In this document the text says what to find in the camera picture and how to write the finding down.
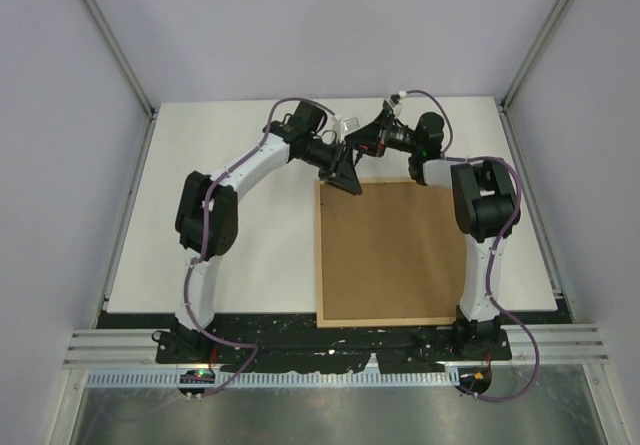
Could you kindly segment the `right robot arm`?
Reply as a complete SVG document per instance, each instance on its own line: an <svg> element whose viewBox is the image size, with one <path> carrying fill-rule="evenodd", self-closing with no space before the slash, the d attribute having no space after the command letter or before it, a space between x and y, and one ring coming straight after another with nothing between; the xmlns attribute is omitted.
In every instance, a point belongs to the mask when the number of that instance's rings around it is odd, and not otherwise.
<svg viewBox="0 0 640 445"><path fill-rule="evenodd" d="M454 218L466 251L465 282L452 324L452 349L474 359L500 341L500 268L506 242L521 214L522 190L515 169L499 157L448 157L443 141L451 130L446 114L426 112L414 128L392 108L368 124L336 124L340 140L360 155L380 157L388 149L409 155L410 177L418 184L451 191Z"/></svg>

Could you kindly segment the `wooden picture frame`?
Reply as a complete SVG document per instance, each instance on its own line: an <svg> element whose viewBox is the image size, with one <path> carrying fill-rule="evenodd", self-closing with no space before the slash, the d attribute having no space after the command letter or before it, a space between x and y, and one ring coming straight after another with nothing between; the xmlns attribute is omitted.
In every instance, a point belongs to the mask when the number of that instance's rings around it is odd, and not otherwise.
<svg viewBox="0 0 640 445"><path fill-rule="evenodd" d="M451 191L407 179L362 190L315 189L318 326L450 325L467 255Z"/></svg>

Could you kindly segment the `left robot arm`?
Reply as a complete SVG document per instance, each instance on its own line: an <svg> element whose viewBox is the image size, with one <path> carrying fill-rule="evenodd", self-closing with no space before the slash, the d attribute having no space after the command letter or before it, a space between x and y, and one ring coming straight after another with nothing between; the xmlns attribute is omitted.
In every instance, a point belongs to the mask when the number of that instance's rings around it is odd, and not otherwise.
<svg viewBox="0 0 640 445"><path fill-rule="evenodd" d="M260 140L244 155L212 174L193 171L185 179L175 229L189 262L170 336L193 363L212 355L206 327L215 316L214 288L221 259L237 238L239 204L247 193L293 160L315 167L319 180L338 190L362 193L352 148L342 136L349 121L316 101L292 101L296 109L281 121L269 112Z"/></svg>

